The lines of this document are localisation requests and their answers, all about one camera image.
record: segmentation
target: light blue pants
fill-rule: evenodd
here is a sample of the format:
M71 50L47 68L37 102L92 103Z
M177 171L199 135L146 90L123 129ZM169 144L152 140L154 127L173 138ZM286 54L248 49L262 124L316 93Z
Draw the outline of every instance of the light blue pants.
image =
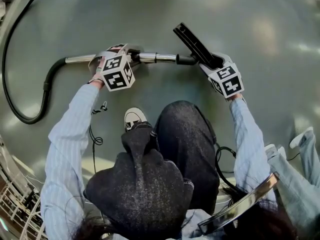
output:
M312 236L320 217L320 161L316 137L307 131L299 143L304 177L273 147L266 151L271 171L279 182L277 189L292 224L304 235Z

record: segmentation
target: gray floor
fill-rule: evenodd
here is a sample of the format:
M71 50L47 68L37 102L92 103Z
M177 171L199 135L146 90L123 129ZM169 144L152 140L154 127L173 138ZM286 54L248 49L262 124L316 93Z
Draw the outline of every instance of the gray floor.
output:
M233 59L265 143L287 149L295 123L313 125L320 138L319 5L320 0L35 0L9 46L9 91L21 111L33 116L41 104L44 78L61 57L92 54L119 43L188 55L172 31L184 22L209 50ZM92 122L93 132L104 139L96 151L98 169L110 166L108 161L123 150L123 116L132 106L141 108L154 124L165 105L188 100L210 119L218 142L235 147L228 104L197 66L154 64L135 77L131 89L100 93L97 107L107 100L108 111ZM15 119L1 90L0 133L9 151L41 180L48 133L89 78L84 64L64 67L54 81L48 114L35 125ZM232 170L233 163L226 153L221 169ZM89 177L90 148L83 167Z

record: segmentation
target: black cable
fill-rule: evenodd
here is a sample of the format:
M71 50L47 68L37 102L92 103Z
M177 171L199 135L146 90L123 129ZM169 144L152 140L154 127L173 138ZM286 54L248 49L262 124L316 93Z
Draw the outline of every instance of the black cable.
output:
M91 125L89 126L89 135L92 140L92 158L93 158L93 168L94 168L94 173L97 172L96 170L96 156L95 156L95 146L101 146L104 143L104 140L101 137L95 137Z
M231 148L229 148L229 147L227 147L227 146L222 146L222 147L220 147L220 145L219 145L218 143L216 143L216 145L217 145L217 147L218 147L218 149L217 149L217 151L216 151L216 153L215 153L215 156L217 157L217 159L216 159L216 164L218 164L219 161L220 161L222 150L227 150L227 151L229 151L229 152L233 155L233 157L236 158L237 153L236 153L235 151L233 151ZM232 171L221 170L221 172L224 173L224 174L233 174L233 173L234 173L233 170L232 170Z
M107 102L105 101L102 106L100 107L100 110L93 110L91 115L96 115L102 111L107 111ZM103 138L101 137L95 137L93 132L92 132L92 128L91 128L91 124L89 126L89 135L90 138L92 140L92 158L93 158L93 168L94 168L94 173L97 172L96 170L96 154L95 154L95 147L97 146L101 146L104 143Z
M218 163L218 155L221 156L221 151L222 150L227 150L229 152L232 153L233 157L236 157L236 152L234 152L231 148L227 147L227 146L221 146L217 149L217 151L215 152L215 168L216 168L216 171L217 173L219 174L220 178L224 181L225 184L227 184L231 189L233 189L236 193L239 193L239 189L234 186L233 184L231 184L227 179L226 177L224 176L223 172L220 170L220 167L219 167L219 163Z
M296 155L294 156L294 158L291 158L291 159L289 159L289 160L287 160L287 161L289 162L289 161L295 159L298 155L300 155L300 152L299 152L298 154L296 154Z
M14 103L12 102L12 100L10 98L7 84L6 84L6 58L7 58L7 51L8 51L11 37L12 37L17 25L19 24L20 20L22 19L22 17L24 16L24 14L26 13L26 11L28 10L29 6L32 4L33 1L34 0L30 0L26 4L26 6L23 8L22 12L19 14L17 19L13 23L11 29L9 30L9 33L7 35L7 38L5 40L4 47L3 47L2 70L1 70L2 71L3 91L4 91L4 95L6 97L6 100L8 101L8 104L10 106L10 109L12 110L13 114L21 122L28 124L28 125L35 124L44 117L46 110L48 108L49 95L50 95L50 90L51 90L51 86L52 86L52 82L53 82L53 77L54 77L55 73L58 71L58 69L66 64L66 58L61 58L50 68L48 74L46 75L44 84L43 84L43 96L42 96L41 108L40 108L39 113L35 117L27 117L24 114L22 114L20 111L18 111L18 109L16 108L16 106L14 105Z

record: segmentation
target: vacuum cleaner hose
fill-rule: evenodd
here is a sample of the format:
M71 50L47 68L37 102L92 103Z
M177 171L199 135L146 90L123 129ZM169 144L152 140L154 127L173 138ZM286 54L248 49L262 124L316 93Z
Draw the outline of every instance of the vacuum cleaner hose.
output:
M35 117L27 117L17 110L16 106L14 105L14 103L12 102L12 100L10 98L7 84L6 84L6 57L7 57L8 46L9 46L9 42L12 37L12 34L15 31L17 25L19 24L20 20L22 19L22 17L24 16L24 14L26 13L26 11L28 10L29 6L32 4L33 1L34 0L30 0L26 4L26 6L23 8L20 15L17 17L16 21L13 23L11 29L8 32L8 36L5 40L4 48L3 48L3 55L2 55L2 85L3 85L4 95L5 95L6 100L8 101L8 104L9 104L12 112L14 113L14 115L21 122L28 124L28 125L35 124L36 122L40 121L44 117L46 110L47 110L47 107L48 107L48 103L49 103L50 90L52 87L54 75L58 71L59 68L61 68L63 65L66 64L66 58L61 58L56 63L54 63L54 65L50 68L48 74L46 75L44 84L43 84L43 97L42 97L41 108L40 108L39 113Z
M48 103L49 103L49 96L50 91L53 83L53 79L57 71L66 64L66 58L59 59L56 63L53 64L53 66L50 68L48 74L46 75L45 81L43 83L43 96L42 96L42 102L39 113L35 117L27 117L21 112L18 111L14 103L12 102L10 95L8 93L7 85L6 85L6 78L4 77L4 67L2 67L2 84L3 84L3 90L4 95L6 97L6 100L8 101L8 104L13 112L13 114L23 123L27 125L33 125L37 122L39 122L44 115L46 114Z

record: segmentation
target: light blue striped shirt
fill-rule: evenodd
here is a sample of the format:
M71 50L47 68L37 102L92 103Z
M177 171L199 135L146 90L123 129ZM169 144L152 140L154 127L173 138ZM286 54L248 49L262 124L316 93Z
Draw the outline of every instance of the light blue striped shirt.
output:
M51 145L45 163L46 180L41 191L41 216L50 240L70 239L85 215L81 159L88 146L91 112L98 94L95 86L82 86L49 134ZM270 174L263 134L242 99L231 102L230 111L237 149L234 177L239 187L251 192ZM266 198L276 200L273 191ZM182 239L220 239L223 230L201 236L197 224L209 217L203 210L189 210L186 219L191 220L181 231ZM113 239L125 238L115 235Z

